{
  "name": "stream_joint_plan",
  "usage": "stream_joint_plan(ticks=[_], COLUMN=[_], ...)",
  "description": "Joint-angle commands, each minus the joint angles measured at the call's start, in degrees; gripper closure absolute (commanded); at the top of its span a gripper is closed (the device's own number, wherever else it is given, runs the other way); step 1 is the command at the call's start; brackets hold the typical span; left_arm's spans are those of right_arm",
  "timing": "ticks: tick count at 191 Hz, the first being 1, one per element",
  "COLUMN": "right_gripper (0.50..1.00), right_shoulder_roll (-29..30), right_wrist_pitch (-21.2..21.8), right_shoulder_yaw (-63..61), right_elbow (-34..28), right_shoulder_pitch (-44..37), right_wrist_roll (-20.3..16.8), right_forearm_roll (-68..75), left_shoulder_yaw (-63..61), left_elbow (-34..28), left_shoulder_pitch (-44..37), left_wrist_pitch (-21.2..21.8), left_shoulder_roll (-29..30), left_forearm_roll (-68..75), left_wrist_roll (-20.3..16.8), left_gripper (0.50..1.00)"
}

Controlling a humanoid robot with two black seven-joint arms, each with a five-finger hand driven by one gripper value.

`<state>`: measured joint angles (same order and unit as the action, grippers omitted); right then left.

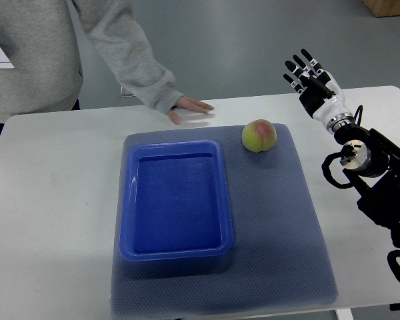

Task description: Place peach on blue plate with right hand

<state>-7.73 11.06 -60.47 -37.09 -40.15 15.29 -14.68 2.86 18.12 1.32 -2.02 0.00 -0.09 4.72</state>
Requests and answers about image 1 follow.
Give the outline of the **person's bare hand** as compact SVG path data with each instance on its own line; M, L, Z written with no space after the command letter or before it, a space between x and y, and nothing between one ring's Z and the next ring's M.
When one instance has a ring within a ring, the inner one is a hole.
M167 113L169 120L178 125L181 122L180 117L176 114L174 109L186 109L195 113L208 114L210 111L214 110L214 107L210 104L198 101L194 98L182 96L180 97L174 106Z

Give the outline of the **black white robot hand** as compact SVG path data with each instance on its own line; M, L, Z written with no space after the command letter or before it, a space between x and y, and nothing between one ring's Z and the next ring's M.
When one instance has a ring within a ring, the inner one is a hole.
M287 60L285 66L289 72L283 78L299 95L310 118L320 121L331 134L354 122L339 84L310 52L301 49L301 54Z

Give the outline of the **grey sweatshirt sleeve forearm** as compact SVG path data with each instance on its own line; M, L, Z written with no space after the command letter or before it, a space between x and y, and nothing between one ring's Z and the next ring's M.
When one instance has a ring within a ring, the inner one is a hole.
M147 107L168 114L183 96L136 22L131 1L74 1L85 36L117 82Z

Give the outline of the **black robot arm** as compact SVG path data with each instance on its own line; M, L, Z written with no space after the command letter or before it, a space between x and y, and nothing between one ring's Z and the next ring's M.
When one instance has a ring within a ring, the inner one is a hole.
M357 207L376 225L390 230L400 248L400 148L375 129L360 126L363 107L354 115L332 117L327 128L342 149L328 155L321 169L338 189L355 188Z

